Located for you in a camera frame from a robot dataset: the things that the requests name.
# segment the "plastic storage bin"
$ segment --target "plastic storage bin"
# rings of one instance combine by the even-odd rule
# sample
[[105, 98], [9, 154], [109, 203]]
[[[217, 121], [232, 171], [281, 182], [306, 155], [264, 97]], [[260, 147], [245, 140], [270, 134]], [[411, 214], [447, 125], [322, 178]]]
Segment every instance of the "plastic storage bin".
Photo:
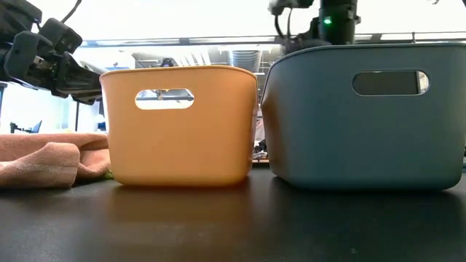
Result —
[[[432, 189], [458, 183], [466, 133], [466, 46], [317, 47], [270, 69], [262, 114], [272, 172], [313, 189]], [[422, 71], [421, 95], [362, 96], [364, 71]]]
[[[225, 186], [252, 165], [256, 77], [229, 66], [112, 71], [100, 82], [115, 180], [140, 186]], [[142, 90], [188, 89], [185, 109], [143, 110]]]

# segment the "black cable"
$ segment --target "black cable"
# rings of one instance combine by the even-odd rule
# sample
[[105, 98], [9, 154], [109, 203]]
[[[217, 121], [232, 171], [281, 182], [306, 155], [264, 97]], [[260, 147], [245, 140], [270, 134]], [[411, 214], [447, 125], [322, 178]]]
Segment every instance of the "black cable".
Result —
[[62, 23], [66, 22], [78, 9], [78, 6], [81, 4], [82, 0], [77, 0], [76, 4], [74, 5], [73, 9], [61, 20]]
[[277, 30], [278, 36], [281, 39], [284, 39], [285, 37], [283, 36], [283, 32], [280, 29], [280, 25], [278, 24], [278, 15], [275, 15], [275, 29]]
[[290, 13], [288, 14], [288, 25], [287, 25], [287, 28], [286, 28], [286, 36], [288, 37], [288, 39], [291, 38], [290, 26], [291, 26], [291, 12], [292, 11], [293, 11], [293, 9], [290, 9]]

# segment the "bin handle cutout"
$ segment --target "bin handle cutout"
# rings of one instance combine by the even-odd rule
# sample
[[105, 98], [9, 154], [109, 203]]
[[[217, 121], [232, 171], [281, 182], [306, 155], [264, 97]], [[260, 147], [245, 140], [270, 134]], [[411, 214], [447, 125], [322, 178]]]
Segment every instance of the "bin handle cutout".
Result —
[[429, 87], [422, 71], [364, 71], [352, 80], [353, 90], [362, 96], [422, 95]]
[[186, 109], [194, 103], [194, 95], [186, 88], [142, 90], [135, 103], [142, 110]]

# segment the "table surface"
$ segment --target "table surface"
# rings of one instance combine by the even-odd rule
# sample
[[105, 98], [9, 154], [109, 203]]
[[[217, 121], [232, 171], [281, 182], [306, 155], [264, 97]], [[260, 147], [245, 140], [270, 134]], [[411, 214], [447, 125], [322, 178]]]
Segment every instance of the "table surface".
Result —
[[266, 168], [234, 188], [0, 192], [0, 261], [466, 261], [466, 179], [441, 193], [317, 193]]

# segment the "green light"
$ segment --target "green light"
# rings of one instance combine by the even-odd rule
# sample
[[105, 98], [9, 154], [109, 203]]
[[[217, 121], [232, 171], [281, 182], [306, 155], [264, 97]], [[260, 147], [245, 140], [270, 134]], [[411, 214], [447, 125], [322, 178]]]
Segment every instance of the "green light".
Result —
[[330, 25], [330, 24], [332, 24], [332, 19], [330, 17], [326, 17], [323, 20], [323, 23], [326, 24], [326, 25]]

